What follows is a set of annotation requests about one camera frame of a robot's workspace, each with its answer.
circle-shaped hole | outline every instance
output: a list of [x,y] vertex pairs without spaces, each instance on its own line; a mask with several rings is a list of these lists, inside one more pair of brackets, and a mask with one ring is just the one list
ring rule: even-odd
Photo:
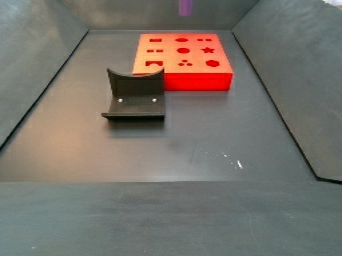
[[184,54],[190,53],[190,49],[189,48],[178,48],[177,51],[180,53],[184,53]]
[[209,60],[206,61],[208,66],[216,68],[220,66],[220,62],[217,60]]
[[185,43],[185,42],[189,41],[189,39],[186,39],[186,38],[178,38],[177,41],[181,42],[181,43]]

gray wall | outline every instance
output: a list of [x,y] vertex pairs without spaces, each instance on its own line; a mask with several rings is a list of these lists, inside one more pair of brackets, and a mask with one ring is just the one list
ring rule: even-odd
[[342,180],[341,10],[262,0],[233,31],[317,175]]
[[180,0],[61,0],[91,29],[232,29],[260,0],[194,0],[192,17]]
[[55,0],[0,0],[0,146],[86,32]]

gray floor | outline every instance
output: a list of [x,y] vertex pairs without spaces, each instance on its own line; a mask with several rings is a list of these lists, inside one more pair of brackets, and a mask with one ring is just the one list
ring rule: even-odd
[[0,186],[0,255],[340,256],[329,183]]
[[106,69],[132,72],[148,32],[87,35],[2,151],[0,180],[315,180],[228,31],[208,32],[220,34],[236,70],[229,93],[168,92],[165,122],[109,123],[101,116],[112,101]]
[[0,176],[226,181],[2,182],[0,255],[341,255],[341,185],[315,180],[234,38],[218,33],[232,92],[169,93],[165,126],[112,127],[106,67],[130,70],[140,32],[93,32],[2,152]]

purple object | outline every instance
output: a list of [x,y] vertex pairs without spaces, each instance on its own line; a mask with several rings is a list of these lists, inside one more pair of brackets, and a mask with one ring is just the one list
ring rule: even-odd
[[180,0],[180,15],[190,16],[193,14],[193,0]]

black shape block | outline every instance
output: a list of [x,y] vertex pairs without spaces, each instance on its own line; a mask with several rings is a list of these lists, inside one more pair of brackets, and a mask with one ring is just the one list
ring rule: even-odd
[[113,102],[108,119],[165,118],[165,69],[146,76],[128,76],[108,69]]

